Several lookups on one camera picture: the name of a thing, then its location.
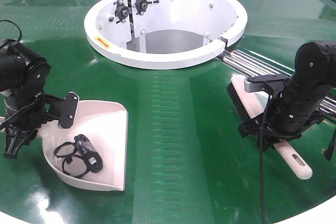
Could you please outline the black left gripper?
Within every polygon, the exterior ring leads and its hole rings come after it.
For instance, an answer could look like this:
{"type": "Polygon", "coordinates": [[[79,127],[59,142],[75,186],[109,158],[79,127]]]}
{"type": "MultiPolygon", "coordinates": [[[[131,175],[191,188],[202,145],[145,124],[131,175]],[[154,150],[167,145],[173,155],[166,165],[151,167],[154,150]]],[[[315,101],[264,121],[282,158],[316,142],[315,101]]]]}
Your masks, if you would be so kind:
{"type": "Polygon", "coordinates": [[[66,127],[66,100],[41,91],[33,97],[27,97],[19,90],[15,94],[7,89],[4,96],[6,115],[1,122],[1,131],[5,130],[5,158],[16,158],[24,145],[29,145],[36,137],[36,129],[43,124],[57,120],[66,127]]]}

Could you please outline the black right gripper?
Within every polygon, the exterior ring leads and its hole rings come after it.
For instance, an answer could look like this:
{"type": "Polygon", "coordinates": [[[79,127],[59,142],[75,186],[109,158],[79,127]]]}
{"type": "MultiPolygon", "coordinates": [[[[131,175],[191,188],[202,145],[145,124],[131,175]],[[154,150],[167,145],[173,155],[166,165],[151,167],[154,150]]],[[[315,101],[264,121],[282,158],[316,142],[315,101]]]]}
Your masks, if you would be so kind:
{"type": "Polygon", "coordinates": [[[248,119],[242,103],[238,102],[241,118],[238,130],[242,137],[258,135],[258,146],[265,151],[281,139],[300,138],[305,130],[323,120],[317,107],[328,94],[328,84],[291,77],[284,89],[273,95],[265,91],[255,94],[265,109],[262,114],[248,119]]]}

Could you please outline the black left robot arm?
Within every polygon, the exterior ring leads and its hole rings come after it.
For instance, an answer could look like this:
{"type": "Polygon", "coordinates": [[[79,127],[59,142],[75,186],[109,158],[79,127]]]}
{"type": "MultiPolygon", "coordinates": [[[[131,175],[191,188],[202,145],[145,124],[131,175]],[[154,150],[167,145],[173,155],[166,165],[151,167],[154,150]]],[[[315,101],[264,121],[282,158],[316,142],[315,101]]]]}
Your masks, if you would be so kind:
{"type": "Polygon", "coordinates": [[[64,100],[44,92],[51,66],[13,39],[1,42],[1,94],[5,103],[4,157],[16,158],[35,139],[42,124],[58,120],[64,100]]]}

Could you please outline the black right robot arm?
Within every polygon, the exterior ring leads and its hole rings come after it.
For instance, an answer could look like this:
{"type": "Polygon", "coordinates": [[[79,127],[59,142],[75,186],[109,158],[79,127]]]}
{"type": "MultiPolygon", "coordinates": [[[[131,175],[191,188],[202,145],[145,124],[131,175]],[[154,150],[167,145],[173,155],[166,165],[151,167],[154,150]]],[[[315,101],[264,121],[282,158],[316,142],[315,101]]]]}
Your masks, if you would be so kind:
{"type": "Polygon", "coordinates": [[[244,121],[238,128],[242,137],[259,135],[264,150],[280,139],[291,141],[324,115],[318,106],[335,88],[335,41],[308,42],[299,47],[295,71],[284,74],[249,77],[246,91],[264,91],[269,95],[264,112],[244,121]]]}

